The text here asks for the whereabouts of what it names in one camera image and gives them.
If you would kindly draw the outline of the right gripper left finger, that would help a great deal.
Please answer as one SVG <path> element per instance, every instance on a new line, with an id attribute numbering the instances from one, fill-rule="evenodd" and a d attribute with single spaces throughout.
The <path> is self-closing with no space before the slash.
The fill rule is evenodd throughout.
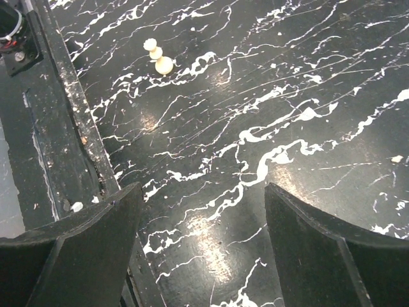
<path id="1" fill-rule="evenodd" d="M 135 182 L 59 221 L 1 239 L 1 306 L 119 306 L 143 192 Z"/>

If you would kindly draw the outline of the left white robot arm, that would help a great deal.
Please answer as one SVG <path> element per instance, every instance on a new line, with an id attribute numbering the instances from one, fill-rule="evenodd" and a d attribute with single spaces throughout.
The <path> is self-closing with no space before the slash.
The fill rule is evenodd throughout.
<path id="1" fill-rule="evenodd" d="M 31 1 L 1 1 L 1 57 L 11 77 L 43 59 Z"/>

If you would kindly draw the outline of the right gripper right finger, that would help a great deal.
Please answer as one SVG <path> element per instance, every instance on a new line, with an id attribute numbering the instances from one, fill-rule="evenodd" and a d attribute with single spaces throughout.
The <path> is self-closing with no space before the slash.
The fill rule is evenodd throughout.
<path id="1" fill-rule="evenodd" d="M 408 306 L 408 241 L 355 226 L 265 187 L 286 306 Z"/>

